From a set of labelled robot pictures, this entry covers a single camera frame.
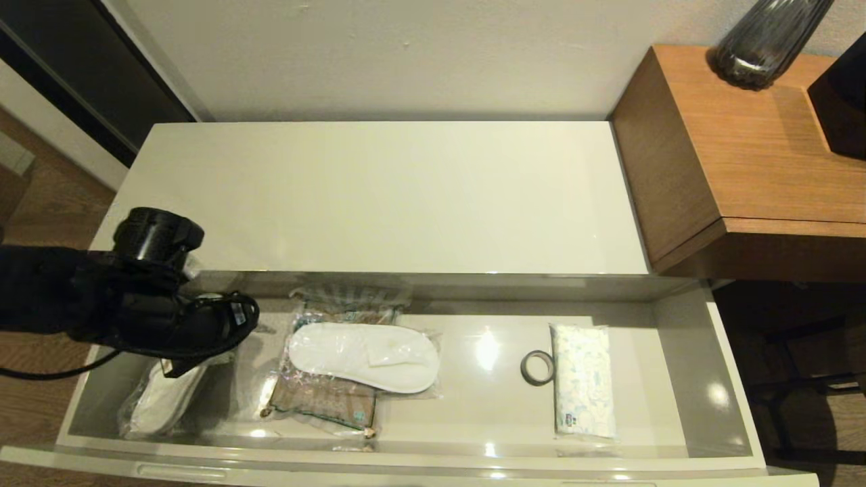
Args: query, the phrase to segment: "plastic bag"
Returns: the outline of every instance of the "plastic bag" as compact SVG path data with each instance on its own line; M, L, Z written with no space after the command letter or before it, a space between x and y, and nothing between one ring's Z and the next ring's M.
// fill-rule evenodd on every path
M233 353L211 357L176 379L163 375L164 364L159 359L150 361L138 386L118 410L120 436L126 439L171 436L208 367L230 362Z
M340 285L305 287L293 296L305 301L293 333L322 321L390 325L398 315L398 307L408 302L402 292ZM262 409L262 417L279 418L273 413L288 413L334 435L375 436L377 390L351 380L299 370L288 359L290 340L291 335L281 357L274 393L268 407Z
M416 330L418 333L423 335L430 343L433 344L434 349L436 350L436 355L438 357L442 357L442 333L438 331L430 331L430 330ZM403 393L392 393L389 391L379 391L378 396L380 399L388 399L388 400L407 400L407 399L441 399L443 396L443 388L442 382L439 380L439 374L436 375L436 379L433 381L433 385L427 387L420 393L412 393L412 394L403 394Z
M551 324L556 433L600 445L615 442L607 327Z
M393 325L309 323L294 332L288 355L303 372L354 380L392 393L423 392L439 372L439 354L430 339Z

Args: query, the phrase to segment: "drawer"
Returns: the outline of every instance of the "drawer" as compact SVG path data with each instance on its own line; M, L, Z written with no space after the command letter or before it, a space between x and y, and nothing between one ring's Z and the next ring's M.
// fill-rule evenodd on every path
M411 292L399 318L441 337L442 397L382 399L381 433L363 448L293 419L263 420L294 315L288 289L349 282ZM234 363L209 371L184 420L191 432L126 440L115 420L146 359L122 354L83 375L55 445L5 446L0 458L128 477L241 485L809 485L766 467L712 295L651 276L208 273L195 285L243 289L260 327ZM553 385L520 376L550 350L550 323L609 327L618 443L555 438ZM104 353L91 351L92 360Z

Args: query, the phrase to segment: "wooden nightstand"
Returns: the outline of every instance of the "wooden nightstand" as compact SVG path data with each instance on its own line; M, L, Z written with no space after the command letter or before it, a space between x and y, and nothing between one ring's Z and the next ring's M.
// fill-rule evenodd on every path
M866 279L866 164L830 152L806 93L834 58L801 55L753 92L707 50L653 46L611 118L653 269Z

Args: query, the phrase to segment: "tape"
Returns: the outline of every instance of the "tape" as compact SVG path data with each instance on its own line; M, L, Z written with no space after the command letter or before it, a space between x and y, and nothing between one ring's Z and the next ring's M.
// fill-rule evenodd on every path
M538 357L547 364L547 375L543 379L536 379L527 370L527 362L533 357ZM528 353L526 357L523 357L523 360L520 361L520 375L523 376L523 380L525 380L529 384L532 384L533 386L544 386L546 383L553 380L553 376L555 374L556 366L553 363L553 357L551 357L550 354L547 352L542 352L541 350L533 350L532 352Z

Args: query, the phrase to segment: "gray glass vase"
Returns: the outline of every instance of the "gray glass vase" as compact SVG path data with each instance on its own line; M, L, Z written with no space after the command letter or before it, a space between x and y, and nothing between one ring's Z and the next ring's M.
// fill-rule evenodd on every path
M710 50L710 67L732 85L770 87L809 41L833 0L759 0Z

